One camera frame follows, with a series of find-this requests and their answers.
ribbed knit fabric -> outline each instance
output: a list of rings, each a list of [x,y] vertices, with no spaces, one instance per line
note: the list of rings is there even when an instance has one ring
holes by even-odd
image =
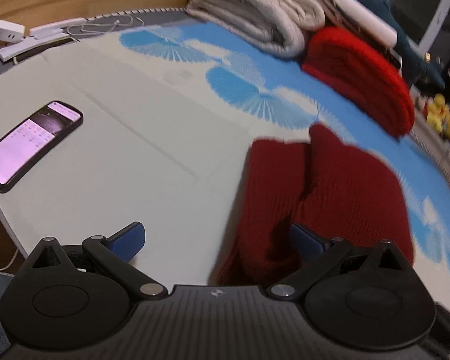
[[[235,244],[219,284],[268,287],[298,269],[300,259],[288,240],[295,222],[357,246],[392,239],[413,262],[407,210],[394,173],[368,153],[343,145],[322,125],[312,126],[310,137],[310,145],[253,143]]]
[[[413,127],[407,84],[379,52],[349,31],[338,27],[318,31],[302,70],[354,102],[392,137]]]

folded red clothing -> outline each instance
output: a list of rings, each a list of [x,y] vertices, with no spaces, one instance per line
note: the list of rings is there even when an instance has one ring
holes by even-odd
[[[395,174],[322,125],[312,126],[310,137],[310,144],[253,143],[240,221],[220,285],[268,287],[298,269],[300,258],[288,241],[292,223],[357,246],[392,239],[413,262],[407,209]]]
[[[407,84],[379,52],[349,31],[318,31],[308,43],[302,70],[354,102],[392,137],[413,127]]]

